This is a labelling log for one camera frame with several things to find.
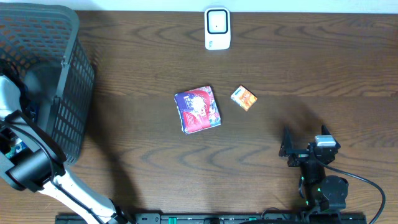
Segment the orange Kleenex tissue pack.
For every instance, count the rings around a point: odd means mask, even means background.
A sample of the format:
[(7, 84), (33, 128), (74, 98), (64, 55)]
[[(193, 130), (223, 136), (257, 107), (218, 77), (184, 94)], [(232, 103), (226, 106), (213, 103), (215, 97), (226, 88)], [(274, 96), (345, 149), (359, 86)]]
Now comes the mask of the orange Kleenex tissue pack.
[(232, 93), (231, 99), (245, 111), (257, 101), (257, 97), (242, 85)]

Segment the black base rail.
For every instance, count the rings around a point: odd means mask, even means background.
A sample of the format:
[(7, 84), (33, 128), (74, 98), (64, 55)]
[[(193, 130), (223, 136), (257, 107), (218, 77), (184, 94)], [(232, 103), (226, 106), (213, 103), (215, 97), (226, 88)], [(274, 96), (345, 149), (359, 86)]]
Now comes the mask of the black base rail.
[[(266, 213), (264, 215), (161, 215), (158, 213), (135, 214), (137, 224), (239, 224), (239, 223), (301, 223), (299, 216), (293, 214)], [(359, 213), (311, 215), (310, 223), (366, 223)]]

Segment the red purple tissue pack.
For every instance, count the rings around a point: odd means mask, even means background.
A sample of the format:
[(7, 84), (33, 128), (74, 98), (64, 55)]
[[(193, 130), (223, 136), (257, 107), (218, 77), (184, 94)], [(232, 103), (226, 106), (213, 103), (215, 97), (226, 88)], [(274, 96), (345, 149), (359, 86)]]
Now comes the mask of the red purple tissue pack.
[(221, 125), (221, 115), (211, 86), (176, 93), (174, 100), (185, 134)]

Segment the blue Oreo cookie pack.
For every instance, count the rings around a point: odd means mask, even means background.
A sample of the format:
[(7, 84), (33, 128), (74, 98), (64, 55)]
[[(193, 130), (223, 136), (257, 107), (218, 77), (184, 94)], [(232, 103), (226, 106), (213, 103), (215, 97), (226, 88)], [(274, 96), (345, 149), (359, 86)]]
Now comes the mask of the blue Oreo cookie pack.
[(10, 147), (10, 151), (6, 153), (6, 157), (10, 159), (10, 158), (16, 156), (18, 153), (25, 150), (27, 148), (27, 145), (21, 139), (17, 139), (9, 147)]

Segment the grey plastic mesh basket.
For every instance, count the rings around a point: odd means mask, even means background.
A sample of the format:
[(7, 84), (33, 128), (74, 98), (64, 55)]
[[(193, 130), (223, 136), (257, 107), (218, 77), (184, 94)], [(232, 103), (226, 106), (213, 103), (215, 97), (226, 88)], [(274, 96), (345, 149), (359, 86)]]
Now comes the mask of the grey plastic mesh basket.
[(77, 14), (65, 6), (1, 3), (1, 60), (38, 102), (37, 125), (63, 149), (80, 156), (95, 71), (82, 47)]

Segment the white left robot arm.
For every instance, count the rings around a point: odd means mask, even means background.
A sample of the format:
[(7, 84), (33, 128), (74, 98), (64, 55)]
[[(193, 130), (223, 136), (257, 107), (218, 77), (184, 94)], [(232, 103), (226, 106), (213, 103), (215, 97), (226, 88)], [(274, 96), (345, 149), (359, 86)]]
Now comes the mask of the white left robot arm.
[(111, 199), (89, 188), (68, 169), (57, 143), (21, 111), (21, 90), (9, 77), (1, 75), (1, 126), (31, 150), (15, 164), (1, 155), (1, 177), (16, 189), (58, 200), (87, 223), (133, 223)]

